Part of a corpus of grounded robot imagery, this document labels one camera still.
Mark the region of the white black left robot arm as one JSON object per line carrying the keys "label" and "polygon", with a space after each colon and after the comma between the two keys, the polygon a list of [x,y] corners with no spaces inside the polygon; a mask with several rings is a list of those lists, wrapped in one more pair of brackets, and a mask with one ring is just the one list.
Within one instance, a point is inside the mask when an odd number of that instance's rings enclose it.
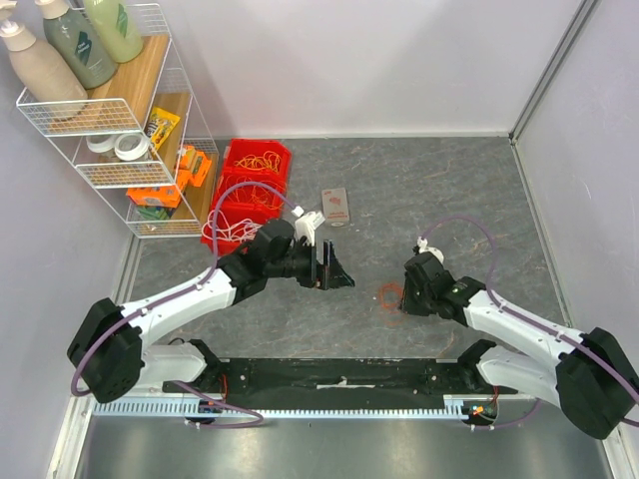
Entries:
{"label": "white black left robot arm", "polygon": [[354,279],[326,240],[317,251],[315,225],[268,221],[250,239],[201,274],[148,298],[124,305],[103,298],[91,305],[67,349],[75,367],[74,395],[109,403],[149,382],[182,381],[208,392],[219,381],[213,357],[196,342],[160,346],[158,340],[213,311],[262,292],[272,278],[330,290],[353,287]]}

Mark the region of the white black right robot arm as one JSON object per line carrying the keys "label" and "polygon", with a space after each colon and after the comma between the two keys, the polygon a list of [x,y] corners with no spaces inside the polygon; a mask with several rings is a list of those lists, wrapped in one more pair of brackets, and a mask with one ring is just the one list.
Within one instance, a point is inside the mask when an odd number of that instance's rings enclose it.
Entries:
{"label": "white black right robot arm", "polygon": [[401,309],[436,315],[496,338],[469,348],[457,367],[466,391],[504,386],[552,404],[580,431],[603,440],[638,403],[638,374],[615,336],[561,326],[505,301],[482,282],[454,278],[430,251],[404,265]]}

